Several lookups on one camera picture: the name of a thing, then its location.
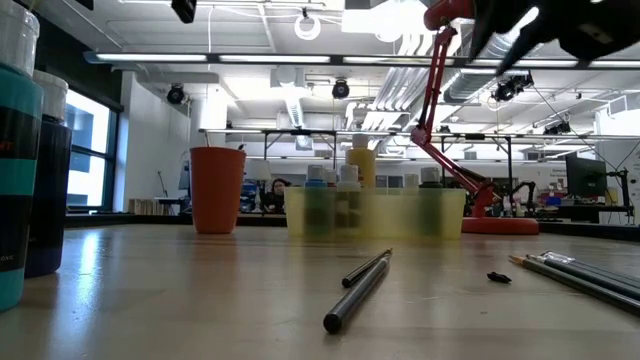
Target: woman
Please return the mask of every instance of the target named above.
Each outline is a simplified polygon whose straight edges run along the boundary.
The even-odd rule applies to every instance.
[[[282,178],[273,180],[271,192],[260,194],[263,210],[274,214],[284,214],[284,189],[289,185],[291,183]]]

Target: red lamp base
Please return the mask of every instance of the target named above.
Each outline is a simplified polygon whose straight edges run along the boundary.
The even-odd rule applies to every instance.
[[[538,235],[535,219],[527,218],[464,218],[462,232],[493,235]]]

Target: table surface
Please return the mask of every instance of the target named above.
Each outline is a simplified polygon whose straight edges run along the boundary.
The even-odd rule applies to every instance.
[[[388,275],[339,335],[321,325],[343,275],[393,246]],[[66,232],[61,269],[0,314],[6,359],[637,359],[640,320],[507,261],[554,250],[640,275],[611,240],[301,241],[190,226]],[[510,285],[487,280],[497,271]]]

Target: black pencil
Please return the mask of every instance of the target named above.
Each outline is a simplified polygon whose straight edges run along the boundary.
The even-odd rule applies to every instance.
[[[375,287],[389,268],[391,254],[382,257],[369,269],[357,284],[355,284],[345,296],[325,315],[322,324],[330,333],[335,334],[358,308],[367,294]]]
[[[562,261],[571,265],[574,265],[576,267],[585,269],[585,270],[589,270],[591,272],[594,272],[598,275],[601,276],[605,276],[608,277],[610,279],[619,281],[623,284],[627,284],[629,286],[633,286],[634,288],[640,289],[640,279],[631,275],[627,275],[627,274],[623,274],[623,273],[619,273],[616,271],[612,271],[612,270],[605,270],[605,269],[601,269],[597,266],[593,266],[591,264],[587,264],[584,263],[582,261],[578,261],[572,257],[566,256],[566,255],[562,255],[562,254],[558,254],[558,253],[554,253],[551,251],[547,251],[542,253],[541,255],[542,257],[544,257],[545,259],[553,259],[553,260],[558,260],[558,261]]]
[[[527,258],[530,260],[536,260],[536,261],[542,262],[545,265],[549,265],[554,269],[564,271],[569,275],[579,277],[582,280],[586,280],[590,283],[596,284],[598,286],[602,286],[603,288],[615,291],[619,294],[622,294],[624,296],[628,296],[632,299],[640,301],[640,289],[637,289],[633,286],[629,286],[625,283],[621,283],[619,281],[608,278],[606,276],[602,276],[600,274],[594,273],[588,269],[577,267],[572,263],[565,263],[565,262],[550,259],[550,258],[546,259],[542,256],[527,255]]]
[[[382,259],[385,255],[391,254],[393,252],[392,248],[389,248],[380,254],[372,257],[366,263],[358,266],[355,270],[349,273],[349,275],[342,278],[342,286],[345,288],[350,288],[360,280],[364,274],[369,270],[373,265],[375,265],[380,259]]]
[[[640,316],[640,302],[637,300],[618,294],[615,291],[605,289],[602,286],[592,284],[586,280],[582,280],[578,277],[567,274],[558,269],[554,269],[535,260],[529,260],[517,256],[509,256],[509,259],[511,259],[511,261],[516,264],[522,265],[525,269],[547,276],[580,292],[591,295],[596,299],[602,300],[610,305],[624,310],[630,314]]]

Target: orange cup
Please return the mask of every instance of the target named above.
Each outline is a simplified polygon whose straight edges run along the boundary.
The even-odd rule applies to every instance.
[[[243,151],[197,147],[191,152],[193,224],[200,234],[229,234],[236,226],[244,176]]]

